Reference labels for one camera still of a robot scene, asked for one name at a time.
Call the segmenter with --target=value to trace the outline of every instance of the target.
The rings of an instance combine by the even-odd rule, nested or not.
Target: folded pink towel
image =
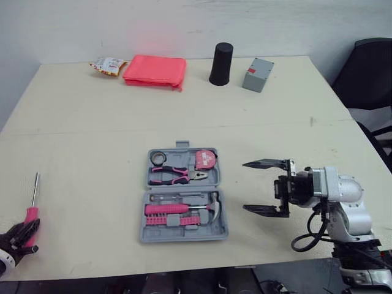
[[[171,86],[182,91],[185,68],[183,58],[136,55],[122,77],[127,85]]]

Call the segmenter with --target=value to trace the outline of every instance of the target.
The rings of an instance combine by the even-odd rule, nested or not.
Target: snack bag
[[[118,76],[120,69],[125,65],[125,61],[122,59],[117,59],[113,57],[100,57],[96,62],[90,62],[90,66],[93,69],[102,72],[105,75]]]

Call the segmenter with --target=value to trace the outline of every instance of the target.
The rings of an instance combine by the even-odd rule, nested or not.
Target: gray box
[[[273,62],[255,58],[245,73],[243,88],[260,93],[273,67]]]

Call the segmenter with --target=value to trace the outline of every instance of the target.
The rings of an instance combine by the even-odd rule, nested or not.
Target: black cable
[[[316,233],[312,232],[312,229],[311,229],[311,223],[312,223],[312,220],[313,220],[313,218],[314,218],[314,216],[315,216],[316,214],[317,214],[316,212],[313,212],[312,215],[311,215],[311,216],[309,217],[309,219],[307,220],[307,225],[306,225],[306,227],[307,227],[307,231],[308,231],[309,233],[300,236],[300,237],[302,237],[301,239],[303,239],[303,238],[308,238],[308,237],[310,237],[310,236],[314,237],[315,239],[318,237],[318,235],[319,235],[320,232],[318,232],[318,233],[316,234]],[[384,266],[384,267],[388,268],[389,270],[392,270],[392,266],[389,265],[389,264],[387,264],[387,263],[384,262],[383,260],[376,259],[376,258],[374,258],[373,256],[367,254],[366,252],[364,252],[364,251],[362,251],[362,250],[360,250],[360,249],[358,249],[358,248],[355,248],[355,247],[353,247],[353,246],[350,246],[350,245],[347,244],[346,242],[342,242],[342,241],[339,241],[339,240],[333,240],[333,239],[325,239],[325,238],[320,238],[319,241],[330,242],[330,243],[334,243],[334,244],[339,244],[339,245],[341,245],[341,246],[345,246],[346,248],[349,248],[349,249],[355,251],[356,253],[361,254],[362,256],[366,257],[367,259],[371,260],[372,262],[374,262],[374,263],[376,263],[376,264],[378,264],[378,265],[380,265],[380,266]]]
[[[272,282],[275,282],[275,281],[274,280],[264,280],[264,281],[259,282],[259,284],[272,283]]]
[[[310,234],[310,233],[309,233],[309,234],[305,234],[305,235],[301,235],[301,236],[299,236],[299,237],[296,237],[296,238],[292,241],[292,243],[291,243],[292,249],[293,249],[294,251],[297,251],[297,252],[305,252],[305,251],[311,250],[311,249],[312,249],[314,246],[316,246],[317,243],[322,239],[322,237],[323,237],[323,235],[324,235],[324,233],[325,233],[325,231],[326,231],[327,225],[328,225],[328,220],[325,219],[325,220],[323,221],[323,224],[322,224],[322,226],[321,226],[321,228],[320,228],[320,230],[318,231],[317,234]],[[304,247],[295,247],[295,244],[296,244],[299,240],[306,239],[306,238],[308,238],[308,237],[313,237],[313,240],[312,240],[308,245],[306,245],[306,246],[304,246]]]
[[[20,286],[20,281],[18,281],[17,287],[16,287],[15,292],[13,294],[18,294],[19,286]]]
[[[329,291],[328,289],[326,289],[326,288],[324,288],[324,287],[323,287],[323,289],[324,289],[325,291],[327,291],[328,293],[334,294],[333,292]]]

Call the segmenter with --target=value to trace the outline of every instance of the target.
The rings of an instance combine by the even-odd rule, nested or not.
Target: screwdriver shaft
[[[31,207],[34,207],[34,201],[36,200],[39,177],[40,177],[39,173],[36,173],[36,180],[34,181],[34,193],[32,195]]]

